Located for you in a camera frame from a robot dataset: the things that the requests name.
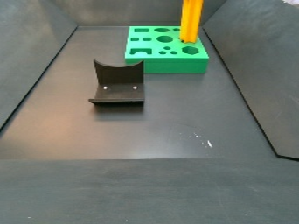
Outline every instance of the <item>green foam block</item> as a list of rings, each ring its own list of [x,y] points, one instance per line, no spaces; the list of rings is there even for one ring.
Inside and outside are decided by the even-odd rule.
[[[148,74],[204,74],[210,56],[198,38],[180,41],[180,26],[131,26],[126,43],[126,63],[144,61]]]

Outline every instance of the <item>yellow cylinder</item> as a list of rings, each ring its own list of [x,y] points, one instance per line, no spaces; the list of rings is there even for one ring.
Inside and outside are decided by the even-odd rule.
[[[203,0],[183,0],[182,5],[182,32],[183,42],[196,42],[202,21]]]

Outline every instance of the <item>gray wall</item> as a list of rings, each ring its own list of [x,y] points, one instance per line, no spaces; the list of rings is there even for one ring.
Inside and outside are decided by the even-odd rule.
[[[299,10],[228,0],[204,25],[279,155],[299,158]]]
[[[47,0],[0,0],[0,128],[76,24]]]
[[[52,0],[79,25],[178,25],[183,0]],[[204,23],[226,0],[206,0]]]

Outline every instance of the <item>black angled holder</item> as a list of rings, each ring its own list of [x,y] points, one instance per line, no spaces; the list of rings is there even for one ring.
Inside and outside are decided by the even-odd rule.
[[[98,73],[98,92],[94,104],[144,103],[144,62],[132,66],[108,66],[94,60]]]

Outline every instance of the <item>hexagonal hole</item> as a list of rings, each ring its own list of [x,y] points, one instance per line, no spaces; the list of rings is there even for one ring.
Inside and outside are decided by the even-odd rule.
[[[163,43],[170,43],[170,42],[174,41],[174,38],[170,37],[170,36],[160,36],[160,37],[158,38],[158,41],[160,41],[160,42],[163,42]]]
[[[188,53],[190,55],[194,55],[194,54],[196,54],[196,53],[200,52],[199,49],[198,49],[196,47],[194,47],[194,46],[186,46],[186,47],[182,49],[182,51],[183,51],[184,53]]]
[[[167,29],[167,28],[156,28],[156,29],[154,29],[156,32],[168,32],[170,31],[170,29]]]

